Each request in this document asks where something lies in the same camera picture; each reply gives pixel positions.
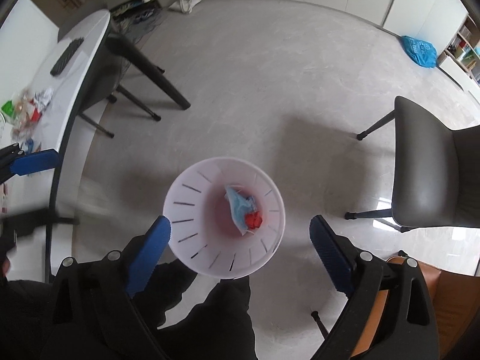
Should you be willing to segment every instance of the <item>chair backrest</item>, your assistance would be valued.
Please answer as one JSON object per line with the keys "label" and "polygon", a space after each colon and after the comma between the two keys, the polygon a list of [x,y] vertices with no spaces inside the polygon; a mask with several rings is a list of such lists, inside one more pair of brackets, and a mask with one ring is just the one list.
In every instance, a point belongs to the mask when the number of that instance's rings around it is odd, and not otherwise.
{"label": "chair backrest", "polygon": [[[389,263],[402,264],[403,257],[393,257]],[[480,353],[480,277],[443,271],[418,262],[435,309],[440,344],[440,359],[477,359]],[[379,291],[369,320],[352,356],[370,347],[382,317],[388,291]],[[477,344],[472,344],[475,337]]]}
{"label": "chair backrest", "polygon": [[480,227],[480,126],[453,131],[459,188],[454,224]]}

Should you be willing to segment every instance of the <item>blue plastic bag on floor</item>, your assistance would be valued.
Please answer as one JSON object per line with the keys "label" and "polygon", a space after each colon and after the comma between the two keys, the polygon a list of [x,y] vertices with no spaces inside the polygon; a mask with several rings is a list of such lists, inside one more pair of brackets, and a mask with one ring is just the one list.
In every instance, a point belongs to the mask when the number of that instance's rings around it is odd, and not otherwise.
{"label": "blue plastic bag on floor", "polygon": [[433,44],[424,40],[402,36],[403,49],[407,55],[417,64],[424,68],[437,66],[437,50]]}

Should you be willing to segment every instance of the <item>white wall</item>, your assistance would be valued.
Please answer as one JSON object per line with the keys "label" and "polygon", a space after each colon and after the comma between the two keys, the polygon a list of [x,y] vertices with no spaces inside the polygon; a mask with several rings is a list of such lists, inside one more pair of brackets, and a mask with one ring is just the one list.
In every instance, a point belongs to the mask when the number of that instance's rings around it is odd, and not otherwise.
{"label": "white wall", "polygon": [[31,0],[18,0],[0,28],[0,106],[30,84],[57,34]]}

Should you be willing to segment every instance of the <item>black keyboard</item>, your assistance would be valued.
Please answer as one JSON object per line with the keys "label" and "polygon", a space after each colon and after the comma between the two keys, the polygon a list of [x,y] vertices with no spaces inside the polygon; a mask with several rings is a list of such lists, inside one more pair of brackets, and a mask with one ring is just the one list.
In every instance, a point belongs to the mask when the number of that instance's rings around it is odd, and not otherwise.
{"label": "black keyboard", "polygon": [[63,72],[63,69],[67,66],[68,62],[74,56],[75,52],[77,51],[77,49],[80,47],[82,43],[83,43],[83,38],[77,38],[70,42],[68,47],[65,49],[65,51],[60,56],[60,58],[55,63],[55,65],[53,65],[50,71],[50,74],[53,77],[56,77]]}

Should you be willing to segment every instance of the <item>chair seat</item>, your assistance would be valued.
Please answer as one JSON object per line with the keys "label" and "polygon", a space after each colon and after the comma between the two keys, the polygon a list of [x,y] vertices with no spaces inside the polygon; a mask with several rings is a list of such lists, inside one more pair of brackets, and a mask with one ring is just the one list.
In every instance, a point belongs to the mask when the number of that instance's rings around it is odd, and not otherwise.
{"label": "chair seat", "polygon": [[452,130],[401,96],[394,112],[394,220],[408,227],[453,225],[459,178]]}

